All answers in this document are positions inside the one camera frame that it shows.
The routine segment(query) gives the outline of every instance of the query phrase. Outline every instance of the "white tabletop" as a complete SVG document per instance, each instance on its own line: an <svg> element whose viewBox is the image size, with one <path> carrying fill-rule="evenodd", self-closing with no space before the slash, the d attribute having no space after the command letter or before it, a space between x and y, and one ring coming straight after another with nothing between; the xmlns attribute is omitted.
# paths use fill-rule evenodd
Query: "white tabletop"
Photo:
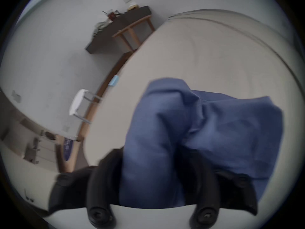
<svg viewBox="0 0 305 229"><path fill-rule="evenodd" d="M124 145L135 106L156 78L181 78L193 90L241 99L270 96L284 112L284 137L259 213L234 211L218 219L226 228L261 226L291 190L305 152L304 100L285 64L302 75L304 64L297 52L257 21L220 11L179 15L149 37L125 64L117 85L106 91L85 140L85 157L97 165L111 149Z"/></svg>

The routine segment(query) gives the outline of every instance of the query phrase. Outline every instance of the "metal stool leg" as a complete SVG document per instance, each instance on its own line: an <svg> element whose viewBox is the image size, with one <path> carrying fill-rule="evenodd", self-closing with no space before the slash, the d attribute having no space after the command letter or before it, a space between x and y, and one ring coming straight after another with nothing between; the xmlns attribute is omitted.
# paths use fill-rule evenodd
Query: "metal stool leg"
<svg viewBox="0 0 305 229"><path fill-rule="evenodd" d="M88 124L91 124L91 121L87 120L86 118L78 115L78 114L73 114L74 116L76 116L77 118L81 119L83 122L86 122Z"/></svg>
<svg viewBox="0 0 305 229"><path fill-rule="evenodd" d="M88 91L88 93L90 93L93 97L96 97L96 98L98 98L99 100L101 100L102 98L101 97L99 97L99 96L97 96L97 95L95 95L94 93L92 93L92 92L89 92Z"/></svg>

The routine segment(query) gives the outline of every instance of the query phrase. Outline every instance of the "blue cloth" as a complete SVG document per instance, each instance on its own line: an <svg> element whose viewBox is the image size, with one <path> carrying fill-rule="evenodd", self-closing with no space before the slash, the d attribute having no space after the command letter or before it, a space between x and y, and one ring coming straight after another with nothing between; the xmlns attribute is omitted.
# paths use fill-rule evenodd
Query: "blue cloth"
<svg viewBox="0 0 305 229"><path fill-rule="evenodd" d="M281 135L282 113L269 97L236 99L190 90L180 79L155 80L138 103L126 135L120 204L184 205L173 165L178 144L199 150L215 168L248 174L260 199Z"/></svg>

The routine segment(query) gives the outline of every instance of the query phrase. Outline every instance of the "wooden baseboard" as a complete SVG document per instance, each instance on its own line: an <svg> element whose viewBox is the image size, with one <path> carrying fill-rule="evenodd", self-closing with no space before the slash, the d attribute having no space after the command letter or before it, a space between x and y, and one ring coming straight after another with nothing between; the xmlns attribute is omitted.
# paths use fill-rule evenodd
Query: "wooden baseboard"
<svg viewBox="0 0 305 229"><path fill-rule="evenodd" d="M97 91L97 93L96 93L97 96L99 96L99 97L103 96L103 94L105 93L105 91L108 87L109 82L120 71L120 69L123 67L123 65L126 63L126 61L130 58L130 56L132 54L133 54L133 52L127 52L127 53L123 54L123 56L119 59L119 61L116 63L116 65L112 68L112 70L106 77L105 81L102 83L101 87ZM86 112L86 115L85 115L85 118L87 120L90 120L90 121L93 120L94 115L97 110L98 103L99 103L99 99L94 98L94 102L90 104L90 106ZM78 141L82 141L82 140L84 140L84 138L86 138L88 129L89 129L89 124L82 122L80 130L78 132L78 138L77 138Z"/></svg>

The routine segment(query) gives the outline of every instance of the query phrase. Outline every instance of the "wooden shelf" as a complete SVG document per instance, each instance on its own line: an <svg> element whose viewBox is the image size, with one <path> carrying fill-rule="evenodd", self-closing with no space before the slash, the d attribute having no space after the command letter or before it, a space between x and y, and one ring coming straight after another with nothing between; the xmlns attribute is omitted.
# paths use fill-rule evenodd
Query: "wooden shelf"
<svg viewBox="0 0 305 229"><path fill-rule="evenodd" d="M148 6L140 7L122 14L102 31L99 31L92 41L86 46L86 50L89 53L94 53L103 44L113 40L112 36L118 31L148 15L151 15L151 11Z"/></svg>

